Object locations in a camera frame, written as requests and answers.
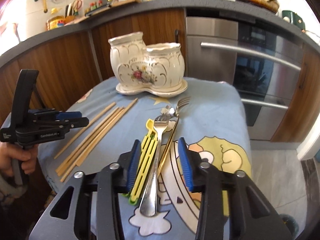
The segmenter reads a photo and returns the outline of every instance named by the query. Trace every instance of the wooden cabinet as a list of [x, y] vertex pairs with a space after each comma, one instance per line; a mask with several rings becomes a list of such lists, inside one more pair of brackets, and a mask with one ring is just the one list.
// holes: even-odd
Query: wooden cabinet
[[103, 80], [114, 76], [110, 63], [108, 39], [143, 32], [146, 45], [175, 42], [175, 30], [179, 30], [178, 42], [186, 60], [185, 16], [183, 9], [166, 9], [139, 13], [111, 21], [92, 29], [93, 43]]
[[[11, 111], [21, 69], [39, 70], [37, 89], [44, 104], [63, 111], [100, 82], [87, 32], [41, 44], [0, 68], [0, 126]], [[41, 108], [34, 96], [30, 107]]]
[[302, 69], [295, 93], [272, 142], [302, 142], [320, 112], [320, 55], [304, 46]]

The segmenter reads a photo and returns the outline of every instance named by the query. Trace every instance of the ceramic saucer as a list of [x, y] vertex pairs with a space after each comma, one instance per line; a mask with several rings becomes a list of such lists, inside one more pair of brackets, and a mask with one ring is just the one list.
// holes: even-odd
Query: ceramic saucer
[[154, 94], [155, 96], [162, 97], [162, 98], [175, 97], [183, 93], [184, 91], [186, 91], [187, 88], [188, 88], [188, 83], [184, 79], [182, 80], [181, 87], [178, 90], [173, 92], [156, 92], [156, 91], [153, 91], [151, 88], [139, 88], [136, 90], [125, 91], [123, 90], [122, 85], [120, 83], [116, 86], [117, 92], [123, 95], [131, 96], [131, 95], [137, 95], [142, 92], [149, 92], [151, 94]]

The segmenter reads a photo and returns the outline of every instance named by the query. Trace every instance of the digital display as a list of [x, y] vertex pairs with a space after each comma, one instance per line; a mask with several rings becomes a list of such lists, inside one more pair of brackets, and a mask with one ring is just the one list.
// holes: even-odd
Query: digital display
[[259, 40], [266, 40], [266, 36], [261, 33], [251, 32], [251, 37], [259, 39]]

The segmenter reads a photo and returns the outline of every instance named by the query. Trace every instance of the oven handle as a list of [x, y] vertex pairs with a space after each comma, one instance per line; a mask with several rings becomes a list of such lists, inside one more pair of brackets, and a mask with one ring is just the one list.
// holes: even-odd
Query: oven handle
[[273, 57], [271, 55], [268, 55], [266, 53], [262, 53], [262, 52], [259, 52], [259, 51], [253, 50], [253, 49], [247, 49], [247, 48], [240, 47], [240, 46], [232, 46], [232, 45], [219, 44], [219, 43], [209, 43], [209, 42], [201, 42], [200, 46], [203, 48], [224, 49], [224, 50], [243, 53], [243, 54], [250, 55], [250, 56], [261, 57], [261, 58], [269, 59], [273, 62], [280, 63], [282, 65], [286, 65], [286, 66], [291, 67], [291, 68], [298, 70], [298, 71], [301, 70], [301, 68], [299, 66], [292, 64], [286, 60], [283, 60], [283, 59], [280, 59], [277, 57]]
[[258, 100], [252, 100], [252, 99], [246, 99], [246, 98], [241, 98], [241, 101], [242, 101], [242, 103], [249, 104], [249, 105], [266, 106], [266, 107], [279, 108], [279, 109], [285, 109], [285, 110], [288, 109], [287, 106], [273, 104], [273, 103], [267, 103], [264, 101], [258, 101]]

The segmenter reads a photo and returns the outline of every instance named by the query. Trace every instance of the green container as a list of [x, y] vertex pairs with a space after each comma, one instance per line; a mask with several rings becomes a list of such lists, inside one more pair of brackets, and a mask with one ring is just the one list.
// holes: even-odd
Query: green container
[[306, 25], [304, 24], [302, 18], [293, 11], [282, 11], [282, 19], [293, 25], [296, 25], [302, 31], [306, 30]]

